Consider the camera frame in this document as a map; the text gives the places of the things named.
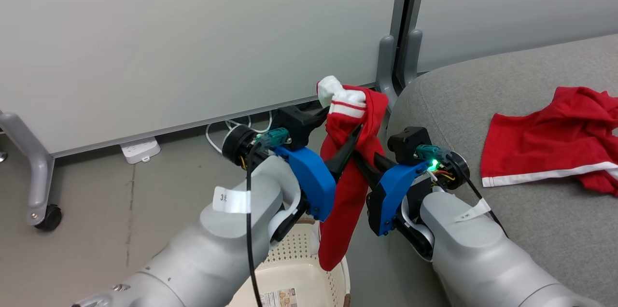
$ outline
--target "robotic arm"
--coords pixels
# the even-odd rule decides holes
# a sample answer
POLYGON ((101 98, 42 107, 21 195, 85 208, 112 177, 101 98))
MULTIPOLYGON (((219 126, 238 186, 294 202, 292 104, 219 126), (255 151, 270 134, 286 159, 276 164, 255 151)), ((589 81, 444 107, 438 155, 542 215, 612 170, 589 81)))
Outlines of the robotic arm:
POLYGON ((252 215, 253 261, 261 263, 303 213, 326 219, 350 157, 371 188, 366 198, 371 230, 378 236, 401 232, 417 254, 433 263, 453 304, 600 306, 536 265, 498 223, 477 216, 488 208, 475 213, 446 192, 464 182, 472 186, 470 172, 461 156, 431 145, 426 129, 408 127, 389 138, 396 162, 375 155, 369 164, 354 153, 361 127, 332 160, 322 161, 305 146, 326 114, 327 109, 316 115, 280 109, 275 129, 264 135, 245 126, 232 130, 223 155, 253 170, 255 196, 247 197, 247 181, 231 190, 217 188, 198 221, 139 272, 73 307, 224 307, 250 276, 245 213, 252 215))

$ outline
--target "gray fabric upholstery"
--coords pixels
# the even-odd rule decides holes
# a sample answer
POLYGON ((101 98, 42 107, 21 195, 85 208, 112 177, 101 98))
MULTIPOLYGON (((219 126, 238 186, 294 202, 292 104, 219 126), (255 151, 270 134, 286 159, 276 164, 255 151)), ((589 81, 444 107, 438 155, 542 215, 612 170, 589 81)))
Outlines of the gray fabric upholstery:
MULTIPOLYGON (((481 152, 496 112, 527 115, 558 86, 618 96, 618 35, 479 58, 420 76, 397 100, 388 135, 424 126, 434 144, 457 151, 510 238, 574 292, 618 306, 618 197, 571 179, 482 188, 481 152)), ((467 187, 457 195, 470 204, 467 187)))

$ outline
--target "green led light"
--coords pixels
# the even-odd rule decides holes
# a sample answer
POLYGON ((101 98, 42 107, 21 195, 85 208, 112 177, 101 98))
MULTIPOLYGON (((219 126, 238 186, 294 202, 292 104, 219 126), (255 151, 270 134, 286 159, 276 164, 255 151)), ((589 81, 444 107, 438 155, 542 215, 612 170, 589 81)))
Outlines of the green led light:
POLYGON ((435 170, 437 170, 437 166, 438 166, 439 164, 440 164, 440 163, 439 163, 437 160, 433 160, 433 161, 431 161, 431 166, 429 166, 428 170, 430 170, 430 171, 435 171, 435 170))

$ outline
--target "white label tag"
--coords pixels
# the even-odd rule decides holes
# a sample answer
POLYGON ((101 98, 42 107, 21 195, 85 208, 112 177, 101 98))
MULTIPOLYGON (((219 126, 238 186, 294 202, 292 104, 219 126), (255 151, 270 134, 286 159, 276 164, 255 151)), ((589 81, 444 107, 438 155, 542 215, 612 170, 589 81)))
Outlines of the white label tag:
POLYGON ((298 307, 294 288, 260 294, 260 300, 263 307, 298 307))
POLYGON ((470 219, 474 219, 475 217, 485 214, 491 210, 490 206, 487 204, 484 198, 478 200, 476 206, 470 208, 466 213, 455 217, 455 222, 467 221, 470 219))
POLYGON ((225 213, 250 213, 251 191, 228 190, 217 186, 212 197, 212 209, 225 213))

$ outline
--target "floor crack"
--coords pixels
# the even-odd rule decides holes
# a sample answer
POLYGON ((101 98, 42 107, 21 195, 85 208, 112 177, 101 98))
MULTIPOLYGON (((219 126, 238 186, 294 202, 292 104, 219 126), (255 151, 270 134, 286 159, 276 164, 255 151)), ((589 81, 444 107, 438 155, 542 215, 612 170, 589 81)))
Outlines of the floor crack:
POLYGON ((135 165, 133 165, 133 177, 131 178, 131 200, 128 203, 128 224, 126 226, 126 266, 128 267, 131 236, 133 235, 133 196, 135 195, 135 165))

